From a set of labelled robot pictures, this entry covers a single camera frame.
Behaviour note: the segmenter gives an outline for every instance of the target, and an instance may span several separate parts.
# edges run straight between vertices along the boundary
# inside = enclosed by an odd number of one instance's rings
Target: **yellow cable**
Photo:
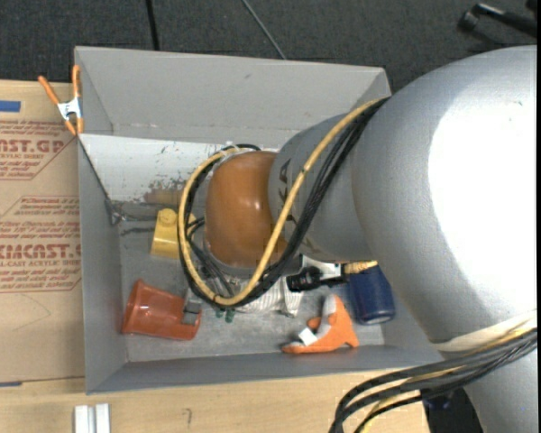
[[[320,154],[325,150],[326,146],[330,142],[334,140],[334,138],[349,124],[351,123],[357,116],[362,114],[365,110],[368,108],[376,105],[382,100],[380,99],[374,99],[372,101],[369,101],[368,103],[357,107],[352,112],[347,114],[341,121],[339,121],[338,124],[336,124],[321,140],[321,142],[317,145],[315,150],[310,154],[307,161],[303,165],[302,170],[297,176],[297,179],[292,185],[292,188],[290,189],[289,195],[287,197],[287,200],[285,201],[285,204],[280,212],[279,218],[277,219],[277,223],[274,226],[274,229],[272,231],[272,234],[270,235],[269,242],[267,243],[266,249],[262,255],[261,260],[259,261],[256,270],[254,271],[254,274],[252,275],[249,282],[246,284],[246,286],[236,295],[234,295],[231,298],[225,298],[221,297],[220,295],[217,295],[215,292],[213,292],[208,285],[202,280],[200,275],[197,272],[197,269],[195,268],[192,258],[190,255],[190,247],[188,245],[188,241],[186,238],[186,227],[184,224],[184,216],[179,216],[179,244],[180,244],[180,250],[182,252],[182,255],[184,257],[184,260],[188,267],[188,272],[190,274],[190,277],[192,278],[192,281],[200,288],[200,290],[209,297],[214,303],[218,303],[219,305],[231,307],[233,305],[236,305],[239,303],[242,299],[245,299],[249,293],[254,289],[257,282],[261,278],[262,274],[264,273],[264,270],[267,267],[267,264],[269,262],[269,259],[271,258],[276,243],[279,240],[280,233],[282,231],[282,228],[287,221],[287,217],[289,216],[290,210],[294,204],[295,198],[298,194],[298,190],[303,184],[303,181],[305,180],[305,177],[307,176],[308,171],[313,167],[315,162],[320,157]],[[195,179],[198,177],[200,172],[206,168],[208,165],[210,165],[214,161],[218,161],[224,156],[238,152],[239,149],[233,150],[230,149],[228,151],[218,152],[211,156],[210,158],[206,159],[190,176],[190,178],[187,181],[187,184],[185,185],[183,191],[182,191],[182,197],[180,200],[180,206],[179,206],[179,213],[184,214],[185,208],[188,200],[188,193],[190,192],[190,188],[192,187],[192,184],[194,183]]]
[[[506,343],[509,340],[511,340],[512,338],[516,338],[518,336],[526,334],[526,332],[528,332],[532,328],[534,328],[534,326],[523,326],[523,327],[515,328],[515,329],[511,330],[510,332],[508,332],[507,334],[504,334],[504,335],[500,336],[500,338],[498,338],[497,340],[495,340],[493,342],[490,342],[487,345],[482,346],[481,348],[478,348],[478,349],[475,349],[475,350],[471,351],[469,353],[469,355],[475,354],[475,353],[477,353],[479,351],[482,351],[482,350],[492,348],[495,345],[500,345],[500,344]],[[421,381],[421,380],[427,380],[427,379],[440,377],[441,375],[445,375],[447,373],[454,372],[457,369],[460,369],[461,367],[462,366],[451,367],[449,369],[444,369],[442,371],[436,371],[436,372],[433,372],[433,373],[424,373],[423,375],[419,375],[419,376],[416,376],[416,377],[410,377],[405,382],[417,382],[417,381]],[[387,406],[390,406],[390,404],[394,403],[395,401],[398,401],[400,398],[402,398],[405,395],[406,395],[406,393],[402,393],[400,395],[391,396],[390,398],[387,398],[387,399],[384,399],[384,400],[381,400],[381,401],[377,402],[374,405],[374,407],[372,408],[371,413],[369,415],[372,415],[372,414],[377,415],[378,410],[385,409]],[[376,417],[373,417],[367,423],[365,423],[363,425],[360,433],[368,433],[371,430],[371,427],[372,427],[372,424],[374,423],[374,420],[376,420],[376,419],[377,419]]]
[[[363,272],[364,270],[368,270],[369,268],[372,268],[374,266],[377,266],[378,263],[375,261],[372,262],[359,262],[359,263],[347,263],[344,266],[344,272],[345,274],[357,274],[359,272]]]
[[[406,393],[403,393],[403,394],[398,394],[396,396],[391,396],[390,398],[387,398],[385,400],[380,400],[379,402],[377,402],[374,407],[372,408],[371,412],[369,413],[369,415],[375,415],[377,416],[378,415],[378,411],[379,410],[384,410],[387,406],[390,406],[391,404],[393,404],[394,402],[396,401],[400,401],[402,400],[403,398],[405,398],[405,394]],[[372,425],[373,423],[375,422],[375,420],[377,419],[378,417],[373,417],[372,419],[370,419],[367,423],[365,423],[363,426],[362,426],[362,429],[361,429],[361,432],[360,433],[368,433],[369,431],[371,431],[371,428],[372,428]]]

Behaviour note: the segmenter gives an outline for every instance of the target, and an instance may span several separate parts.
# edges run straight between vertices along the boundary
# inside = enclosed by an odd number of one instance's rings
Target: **orange clip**
[[[68,103],[60,102],[58,96],[54,93],[52,86],[45,77],[39,76],[38,82],[44,87],[50,101],[59,109],[66,128],[68,128],[75,136],[77,133],[81,134],[84,131],[84,118],[82,117],[80,108],[80,66],[75,64],[72,68],[72,92],[74,97]],[[76,116],[76,127],[70,122],[70,114]]]

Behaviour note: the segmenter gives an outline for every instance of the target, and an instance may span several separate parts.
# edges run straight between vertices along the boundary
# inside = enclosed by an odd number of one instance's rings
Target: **floor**
[[[393,91],[454,60],[536,43],[485,18],[474,34],[457,29],[477,2],[531,17],[526,0],[152,1],[162,51],[383,67]],[[145,0],[0,0],[0,78],[69,81],[76,45],[152,50]],[[437,433],[481,431],[463,392],[428,415]]]

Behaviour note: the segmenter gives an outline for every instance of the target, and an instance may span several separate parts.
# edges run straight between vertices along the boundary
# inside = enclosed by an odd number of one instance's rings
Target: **orange plastic object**
[[[281,348],[283,352],[295,355],[304,353],[326,353],[334,351],[344,344],[353,348],[359,345],[359,339],[353,330],[353,322],[344,307],[343,301],[336,295],[333,295],[333,297],[335,299],[336,309],[334,313],[328,316],[328,323],[331,328],[326,335],[309,346],[299,345],[297,343],[285,345]],[[321,317],[310,319],[307,322],[308,327],[313,330],[317,329],[321,323],[320,319]]]
[[[206,194],[205,237],[210,253],[237,268],[256,267],[274,227],[267,185],[275,152],[245,152],[223,162]],[[270,262],[286,247],[281,237]]]
[[[122,333],[192,340],[200,326],[202,311],[194,325],[183,324],[184,305],[185,300],[181,297],[139,279],[126,305]]]

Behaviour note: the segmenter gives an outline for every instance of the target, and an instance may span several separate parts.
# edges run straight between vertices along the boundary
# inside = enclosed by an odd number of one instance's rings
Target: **black tripod leg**
[[[488,16],[491,19],[526,33],[531,37],[537,37],[536,21],[519,16],[518,14],[501,11],[498,8],[494,8],[486,4],[477,4],[471,8],[471,10],[466,11],[459,21],[459,27],[470,32],[475,28],[481,16]]]

